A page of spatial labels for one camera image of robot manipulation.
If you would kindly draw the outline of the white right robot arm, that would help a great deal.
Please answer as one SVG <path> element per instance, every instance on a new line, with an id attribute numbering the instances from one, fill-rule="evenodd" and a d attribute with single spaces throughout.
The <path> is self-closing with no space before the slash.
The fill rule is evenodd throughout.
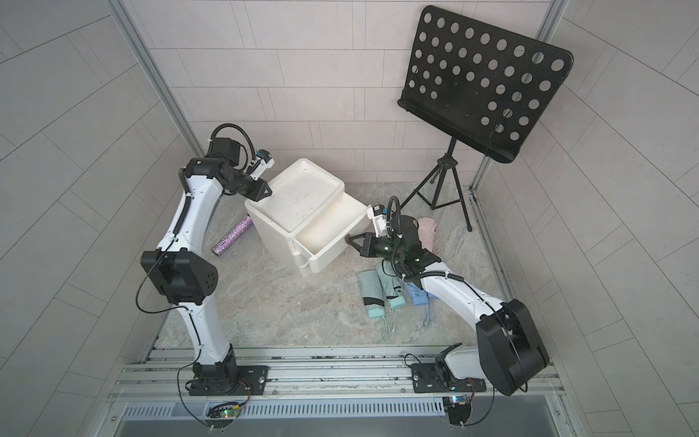
<path id="1" fill-rule="evenodd" d="M 519 300 L 504 302 L 478 290 L 420 243 L 407 248 L 407 238 L 366 232 L 345 241 L 362 257 L 389 261 L 400 280 L 446 303 L 474 329 L 475 351 L 453 345 L 435 358 L 435 377 L 444 390 L 457 391 L 469 378 L 478 378 L 510 396 L 527 391 L 529 381 L 548 366 L 531 313 Z"/>

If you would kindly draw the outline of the mint green umbrella black band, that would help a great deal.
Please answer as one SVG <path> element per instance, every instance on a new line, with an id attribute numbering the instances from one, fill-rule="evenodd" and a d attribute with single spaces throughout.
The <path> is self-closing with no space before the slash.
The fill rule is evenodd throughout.
<path id="1" fill-rule="evenodd" d="M 385 317 L 385 300 L 379 275 L 376 271 L 361 271 L 357 274 L 362 302 L 370 319 Z"/>

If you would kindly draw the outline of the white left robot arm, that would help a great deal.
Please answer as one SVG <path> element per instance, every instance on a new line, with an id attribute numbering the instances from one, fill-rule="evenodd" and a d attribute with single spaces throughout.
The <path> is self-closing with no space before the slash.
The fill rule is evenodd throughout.
<path id="1" fill-rule="evenodd" d="M 272 194 L 262 178 L 274 165 L 271 154 L 255 149 L 248 135 L 242 142 L 221 136 L 224 129 L 244 131 L 233 123 L 215 127 L 205 156 L 178 171 L 182 196 L 175 216 L 158 247 L 140 259 L 147 279 L 186 324 L 195 349 L 194 377 L 186 385 L 193 396 L 230 393 L 240 384 L 235 354 L 215 308 L 218 270 L 202 256 L 210 219 L 223 196 L 259 201 Z"/>

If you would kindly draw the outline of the white top drawer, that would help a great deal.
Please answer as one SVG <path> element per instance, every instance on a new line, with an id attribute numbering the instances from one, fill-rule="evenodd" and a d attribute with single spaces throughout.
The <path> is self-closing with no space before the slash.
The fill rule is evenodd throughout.
<path id="1" fill-rule="evenodd" d="M 301 256 L 302 278 L 327 268 L 347 249 L 345 237 L 369 226 L 367 209 L 367 205 L 343 193 L 297 235 L 294 243 Z"/>

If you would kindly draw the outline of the white drawer cabinet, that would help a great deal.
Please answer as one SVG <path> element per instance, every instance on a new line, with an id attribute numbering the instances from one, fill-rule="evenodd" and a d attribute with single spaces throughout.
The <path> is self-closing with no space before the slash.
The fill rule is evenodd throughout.
<path id="1" fill-rule="evenodd" d="M 269 188 L 269 197 L 245 201 L 248 215 L 267 252 L 306 278 L 311 275 L 311 252 L 298 236 L 344 193 L 345 184 L 307 158 L 300 158 L 273 178 Z"/>

